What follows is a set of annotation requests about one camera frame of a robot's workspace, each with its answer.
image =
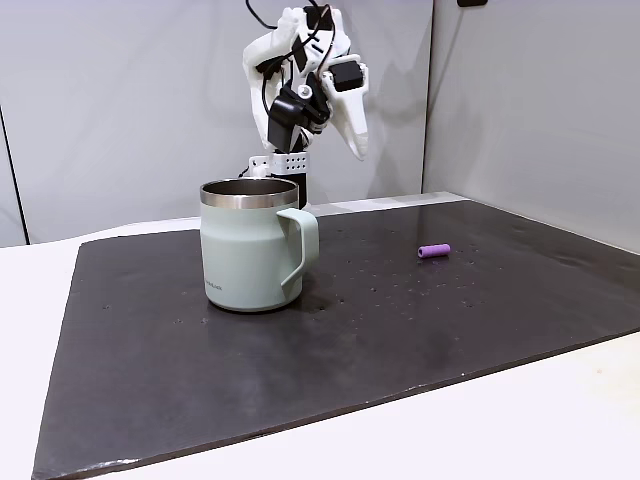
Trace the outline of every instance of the table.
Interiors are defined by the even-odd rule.
[[[312,206],[314,214],[467,201],[448,193]],[[0,477],[29,478],[81,243],[199,227],[146,222],[0,249]],[[249,442],[110,474],[190,478],[638,478],[640,334]]]

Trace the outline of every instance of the white wall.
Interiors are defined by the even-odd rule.
[[[24,244],[22,219],[20,218],[16,190],[11,176],[4,130],[2,129],[2,124],[0,124],[0,247],[13,247]]]
[[[436,0],[425,189],[640,252],[640,2],[460,13]]]
[[[273,23],[304,2],[253,4]],[[332,5],[370,69],[370,156],[327,129],[310,202],[418,193],[432,4]],[[241,62],[264,33],[241,0],[0,0],[0,100],[32,241],[197,215],[200,184],[263,151]]]

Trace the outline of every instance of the black mat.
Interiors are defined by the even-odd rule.
[[[208,450],[640,327],[640,257],[552,227],[468,201],[319,223],[301,298],[267,314],[207,302],[197,231],[83,245],[33,478]],[[417,259],[442,242],[449,259]]]

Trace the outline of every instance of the light green mug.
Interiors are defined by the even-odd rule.
[[[286,305],[318,258],[318,221],[298,210],[298,185],[279,178],[235,178],[200,187],[200,240],[207,297],[259,312]]]

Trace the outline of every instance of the purple battery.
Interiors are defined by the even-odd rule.
[[[425,245],[418,249],[418,256],[420,258],[438,257],[440,255],[449,255],[451,247],[446,243],[441,245]]]

